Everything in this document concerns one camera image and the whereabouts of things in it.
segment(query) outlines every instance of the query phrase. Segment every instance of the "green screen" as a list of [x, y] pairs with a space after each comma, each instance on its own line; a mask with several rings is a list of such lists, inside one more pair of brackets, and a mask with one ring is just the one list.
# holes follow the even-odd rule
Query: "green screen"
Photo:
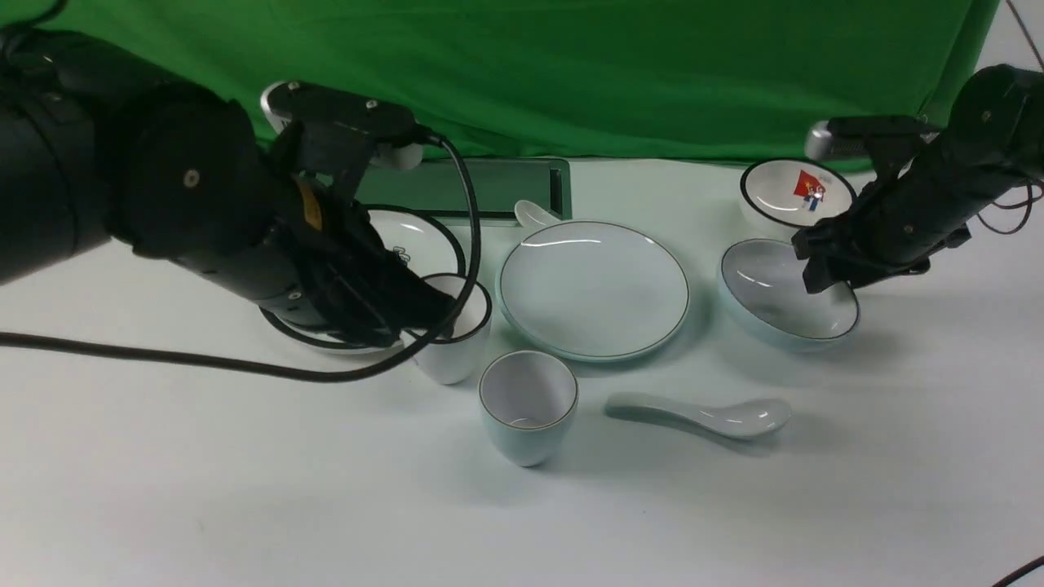
[[71, 0], [49, 26], [240, 100], [262, 138], [258, 95], [299, 78], [406, 104], [466, 155], [740, 161], [799, 155], [832, 116], [945, 122], [997, 3]]

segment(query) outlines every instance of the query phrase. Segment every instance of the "white cup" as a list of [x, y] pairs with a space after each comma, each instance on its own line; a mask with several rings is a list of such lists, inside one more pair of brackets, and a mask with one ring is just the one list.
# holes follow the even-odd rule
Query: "white cup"
[[482, 422], [493, 446], [512, 463], [532, 467], [557, 450], [579, 399], [566, 363], [538, 351], [506, 354], [478, 382]]
[[[435, 274], [424, 278], [429, 285], [457, 298], [464, 289], [465, 278], [456, 274]], [[485, 351], [485, 343], [490, 338], [491, 315], [493, 303], [490, 292], [481, 284], [475, 283], [460, 315], [453, 324], [453, 333], [448, 337], [438, 337], [417, 353], [413, 360], [421, 371], [435, 382], [444, 385], [459, 383], [478, 369]], [[401, 338], [409, 346], [424, 331], [403, 330]]]

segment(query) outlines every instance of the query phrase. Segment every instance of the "white spoon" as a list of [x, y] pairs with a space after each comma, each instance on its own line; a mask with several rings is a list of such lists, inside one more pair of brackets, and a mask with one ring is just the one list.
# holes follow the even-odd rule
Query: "white spoon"
[[790, 419], [790, 404], [781, 399], [757, 399], [727, 407], [704, 407], [673, 399], [623, 392], [606, 401], [610, 418], [650, 424], [665, 418], [687, 422], [734, 440], [751, 440], [778, 430]]
[[542, 229], [562, 221], [541, 208], [536, 202], [528, 199], [520, 199], [515, 203], [515, 219], [527, 229]]

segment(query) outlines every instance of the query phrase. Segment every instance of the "small dish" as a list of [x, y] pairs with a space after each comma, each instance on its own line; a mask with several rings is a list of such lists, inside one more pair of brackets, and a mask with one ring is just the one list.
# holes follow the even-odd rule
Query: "small dish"
[[859, 300], [847, 283], [809, 295], [804, 264], [778, 240], [737, 242], [721, 256], [718, 295], [726, 311], [752, 336], [790, 351], [826, 348], [859, 324]]
[[500, 309], [543, 350], [591, 362], [651, 352], [682, 326], [689, 285], [677, 259], [644, 234], [570, 220], [543, 228], [508, 255]]
[[[465, 274], [464, 250], [456, 237], [442, 222], [423, 212], [398, 206], [366, 206], [370, 222], [381, 236], [384, 248], [399, 257], [402, 264], [419, 277], [435, 274]], [[261, 310], [268, 324], [286, 336], [319, 352], [333, 355], [378, 353], [401, 346], [369, 347], [341, 341], [330, 334], [295, 328], [275, 314]]]
[[799, 229], [845, 212], [855, 190], [845, 178], [803, 159], [755, 163], [739, 180], [743, 217], [762, 235], [789, 240]]

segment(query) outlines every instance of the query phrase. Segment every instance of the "white table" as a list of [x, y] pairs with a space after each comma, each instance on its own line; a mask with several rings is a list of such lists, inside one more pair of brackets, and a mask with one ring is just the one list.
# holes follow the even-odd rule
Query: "white table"
[[[578, 162], [572, 177], [575, 215], [660, 237], [698, 310], [649, 360], [577, 366], [578, 419], [548, 466], [494, 451], [474, 381], [441, 388], [412, 366], [318, 385], [2, 350], [0, 585], [988, 585], [1044, 550], [1039, 218], [862, 290], [848, 345], [793, 356], [714, 303], [720, 253], [749, 235], [739, 171]], [[485, 283], [520, 230], [485, 231]], [[120, 244], [0, 288], [0, 325], [360, 365]], [[497, 315], [488, 358], [518, 346]], [[600, 414], [639, 386], [779, 396], [796, 416], [744, 449]]]

